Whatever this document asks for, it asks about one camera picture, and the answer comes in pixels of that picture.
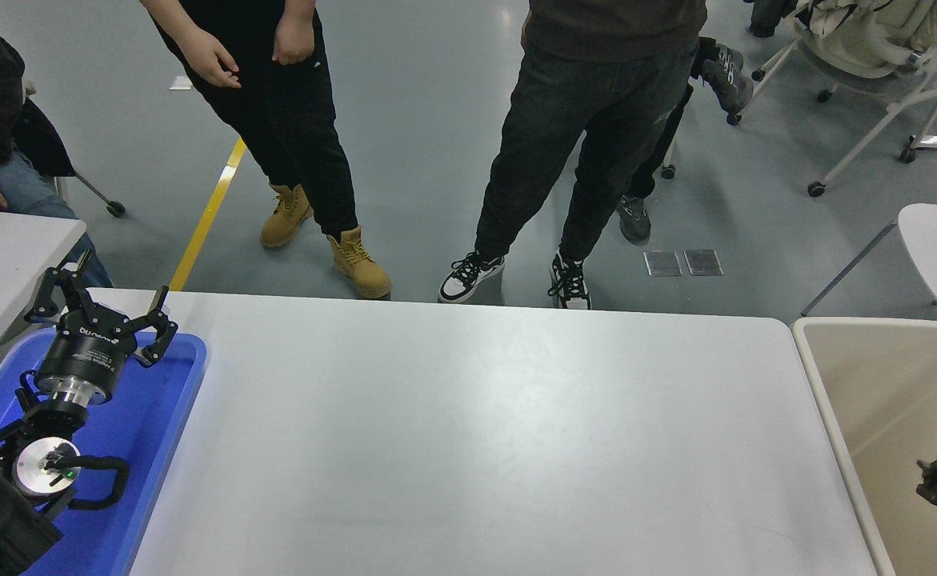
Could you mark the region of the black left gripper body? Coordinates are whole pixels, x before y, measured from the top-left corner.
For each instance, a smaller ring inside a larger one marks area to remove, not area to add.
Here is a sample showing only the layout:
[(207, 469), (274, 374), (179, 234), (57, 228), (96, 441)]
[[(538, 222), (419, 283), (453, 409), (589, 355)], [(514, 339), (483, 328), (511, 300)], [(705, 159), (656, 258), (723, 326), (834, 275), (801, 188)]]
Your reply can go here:
[(56, 335), (36, 371), (37, 389), (51, 389), (61, 379), (76, 377), (99, 389), (117, 389), (134, 336), (124, 325), (128, 318), (99, 307), (90, 316), (84, 310), (67, 311), (56, 325)]

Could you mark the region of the person's right hand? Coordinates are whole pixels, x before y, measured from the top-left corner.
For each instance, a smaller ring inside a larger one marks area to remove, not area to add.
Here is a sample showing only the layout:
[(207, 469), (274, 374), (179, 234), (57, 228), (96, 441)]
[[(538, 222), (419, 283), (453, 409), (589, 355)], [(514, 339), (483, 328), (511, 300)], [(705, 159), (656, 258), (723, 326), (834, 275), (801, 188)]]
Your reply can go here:
[(212, 86), (241, 89), (240, 66), (230, 51), (212, 34), (197, 26), (171, 36), (187, 65)]

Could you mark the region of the person's left hand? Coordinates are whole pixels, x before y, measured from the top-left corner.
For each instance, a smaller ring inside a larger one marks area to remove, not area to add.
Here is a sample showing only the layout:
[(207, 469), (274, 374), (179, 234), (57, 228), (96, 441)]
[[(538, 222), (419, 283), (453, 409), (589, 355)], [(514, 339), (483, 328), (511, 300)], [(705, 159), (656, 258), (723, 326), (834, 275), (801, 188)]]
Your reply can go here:
[(284, 14), (275, 29), (273, 62), (281, 66), (307, 61), (315, 48), (310, 15)]

